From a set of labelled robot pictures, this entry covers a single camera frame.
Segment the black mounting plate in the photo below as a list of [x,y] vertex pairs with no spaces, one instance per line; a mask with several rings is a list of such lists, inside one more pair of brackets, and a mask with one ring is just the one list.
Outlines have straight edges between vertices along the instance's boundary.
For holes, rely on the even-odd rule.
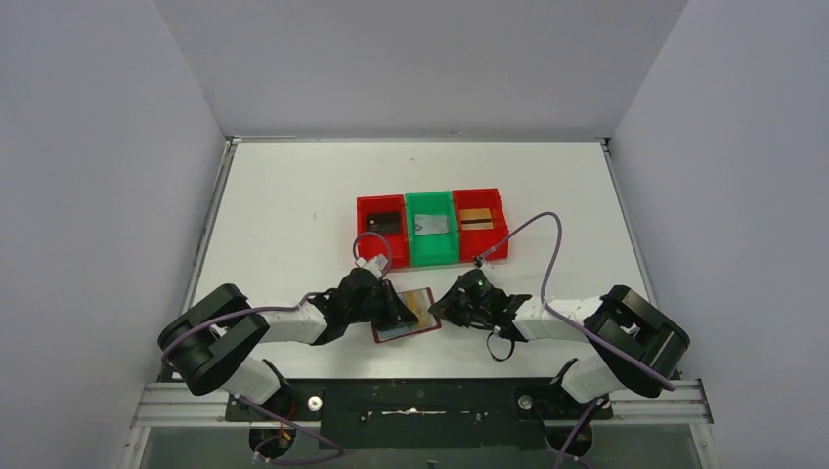
[[[447,380],[290,380],[293,420],[321,421],[321,434],[345,448],[477,448],[507,445],[543,449],[538,417],[518,407],[527,394],[545,420],[578,420],[586,405],[562,399],[551,378]],[[308,409],[319,396],[323,408]],[[594,419],[608,419],[610,409]],[[229,398],[227,421],[269,418]]]

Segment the white tabletop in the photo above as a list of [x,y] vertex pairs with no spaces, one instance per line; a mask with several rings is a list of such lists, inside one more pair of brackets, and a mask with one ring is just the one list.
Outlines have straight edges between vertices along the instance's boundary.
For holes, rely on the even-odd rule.
[[[336,287],[353,268],[356,198],[498,188],[511,228],[557,212],[564,240],[548,295],[581,298],[625,284],[645,296],[622,210],[599,143],[245,143],[236,156],[196,289],[196,300],[235,283],[254,306],[292,303]],[[555,240],[541,219],[510,241],[497,266],[507,293],[538,295]],[[431,287],[439,299],[469,265],[392,272],[398,291]],[[368,324],[321,346],[261,344],[254,357],[288,378],[473,378],[551,376],[586,343],[517,344],[494,362],[487,333],[441,329],[375,344]],[[493,339],[505,354],[508,342]]]

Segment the green plastic container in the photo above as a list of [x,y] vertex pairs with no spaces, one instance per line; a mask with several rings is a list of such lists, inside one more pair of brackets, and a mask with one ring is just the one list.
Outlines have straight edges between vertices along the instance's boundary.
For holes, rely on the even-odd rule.
[[[447,233],[415,234],[415,215],[444,215]],[[406,194],[406,217],[409,227],[409,258],[412,266],[456,264],[460,260],[458,220],[452,193],[418,192]]]

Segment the colorful card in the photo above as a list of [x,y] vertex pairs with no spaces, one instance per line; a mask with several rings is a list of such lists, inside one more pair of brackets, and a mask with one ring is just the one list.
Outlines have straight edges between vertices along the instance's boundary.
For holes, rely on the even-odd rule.
[[431,288],[401,291],[397,293],[397,296],[417,316],[419,321],[416,324],[401,324],[399,327],[382,331],[372,326],[371,332],[374,334],[374,342],[380,344],[388,342],[389,340],[399,339],[407,335],[420,334],[441,327],[440,320],[429,314],[429,307],[435,302],[434,298],[432,298]]

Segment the white backdrop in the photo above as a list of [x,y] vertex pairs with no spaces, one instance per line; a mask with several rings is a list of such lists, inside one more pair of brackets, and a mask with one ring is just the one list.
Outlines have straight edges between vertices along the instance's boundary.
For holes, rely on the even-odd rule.
[[687,0],[156,0],[229,135],[607,137]]
[[694,0],[611,147],[726,468],[829,467],[829,3]]

